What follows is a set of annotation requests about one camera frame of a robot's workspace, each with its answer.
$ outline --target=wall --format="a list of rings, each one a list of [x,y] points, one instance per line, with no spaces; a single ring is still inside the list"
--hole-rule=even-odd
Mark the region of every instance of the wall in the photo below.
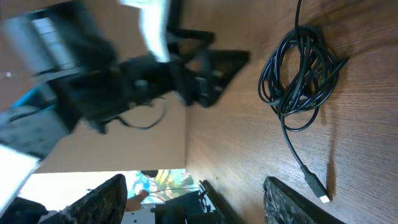
[[[40,9],[62,1],[0,1],[2,19]],[[104,36],[125,60],[146,53],[138,29],[138,10],[117,1],[85,1]],[[0,81],[0,110],[32,87],[29,72],[0,35],[0,72],[17,76]],[[109,124],[102,136],[81,123],[74,134],[62,139],[38,172],[78,172],[102,170],[175,169],[185,167],[185,108],[174,94],[163,122],[148,131],[129,129],[118,122]],[[162,107],[138,108],[123,114],[132,124],[145,126],[155,121]]]

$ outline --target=wood grain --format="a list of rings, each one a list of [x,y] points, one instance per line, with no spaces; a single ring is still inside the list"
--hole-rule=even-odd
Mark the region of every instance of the wood grain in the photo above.
[[[251,63],[220,102],[187,113],[187,167],[207,179],[246,223],[264,223],[262,183],[275,176],[346,223],[398,219],[398,1],[304,0],[300,23],[318,25],[350,57],[332,97],[301,133],[289,133],[302,160],[332,193],[321,204],[306,185],[280,123],[257,95],[262,66],[293,28],[293,0],[191,0],[184,27],[216,33],[217,49],[249,50]],[[297,72],[293,50],[284,83]],[[310,114],[288,118],[299,126]]]

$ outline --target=person's hair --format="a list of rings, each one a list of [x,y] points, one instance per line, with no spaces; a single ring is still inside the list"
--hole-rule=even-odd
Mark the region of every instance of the person's hair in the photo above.
[[[145,176],[155,178],[157,174],[159,173],[159,170],[142,170],[141,174],[144,174]]]

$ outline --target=person's arm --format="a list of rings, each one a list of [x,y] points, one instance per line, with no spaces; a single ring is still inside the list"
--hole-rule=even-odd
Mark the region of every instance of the person's arm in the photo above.
[[[127,199],[125,212],[133,212],[140,210],[141,202],[148,197],[149,192],[146,190],[141,190],[136,196]]]

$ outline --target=table surface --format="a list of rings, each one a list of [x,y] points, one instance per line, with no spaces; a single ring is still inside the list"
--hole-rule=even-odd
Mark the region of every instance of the table surface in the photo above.
[[[251,52],[217,105],[187,113],[187,168],[207,179],[246,223],[264,223],[262,184],[275,176],[346,223],[398,218],[398,1],[304,0],[300,24],[318,25],[339,58],[350,57],[331,98],[305,131],[298,154],[333,196],[321,204],[286,145],[279,120],[257,95],[262,67],[294,26],[297,1],[191,0],[184,28],[213,31],[215,49]],[[286,55],[282,82],[297,73]],[[311,114],[288,118],[298,127]]]

